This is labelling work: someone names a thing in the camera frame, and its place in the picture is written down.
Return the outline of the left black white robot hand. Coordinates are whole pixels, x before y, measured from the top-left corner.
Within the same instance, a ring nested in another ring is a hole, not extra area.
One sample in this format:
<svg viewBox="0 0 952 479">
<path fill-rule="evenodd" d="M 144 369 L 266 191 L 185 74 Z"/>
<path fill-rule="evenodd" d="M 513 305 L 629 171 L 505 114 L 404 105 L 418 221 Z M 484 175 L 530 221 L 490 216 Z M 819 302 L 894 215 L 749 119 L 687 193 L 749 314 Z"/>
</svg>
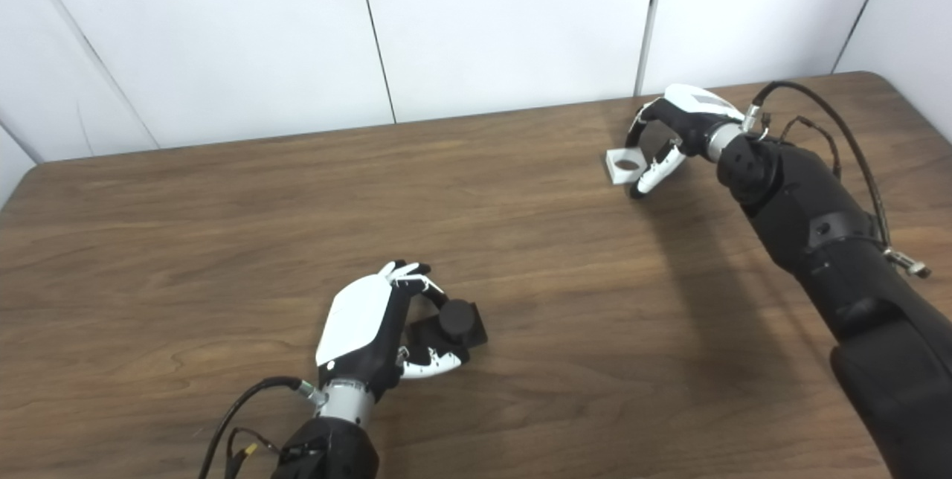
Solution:
<svg viewBox="0 0 952 479">
<path fill-rule="evenodd" d="M 320 385 L 354 381 L 380 401 L 404 378 L 435 377 L 469 361 L 465 350 L 402 343 L 415 297 L 424 296 L 437 307 L 448 303 L 429 272 L 426 263 L 391 261 L 336 294 L 315 351 Z"/>
</svg>

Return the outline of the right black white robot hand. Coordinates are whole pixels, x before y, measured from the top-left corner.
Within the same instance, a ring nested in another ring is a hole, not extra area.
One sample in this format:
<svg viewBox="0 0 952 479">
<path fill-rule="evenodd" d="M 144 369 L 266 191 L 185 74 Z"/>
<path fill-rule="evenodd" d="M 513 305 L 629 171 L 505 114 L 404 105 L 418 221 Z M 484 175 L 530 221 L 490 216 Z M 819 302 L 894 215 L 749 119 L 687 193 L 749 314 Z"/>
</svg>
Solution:
<svg viewBox="0 0 952 479">
<path fill-rule="evenodd" d="M 640 200 L 661 181 L 673 174 L 687 158 L 701 155 L 717 161 L 723 146 L 710 154 L 711 141 L 718 134 L 730 143 L 742 135 L 745 115 L 717 94 L 701 87 L 670 85 L 655 100 L 638 110 L 625 140 L 626 148 L 638 148 L 647 124 L 662 123 L 675 134 L 656 152 L 646 169 L 630 184 L 629 197 Z"/>
</svg>

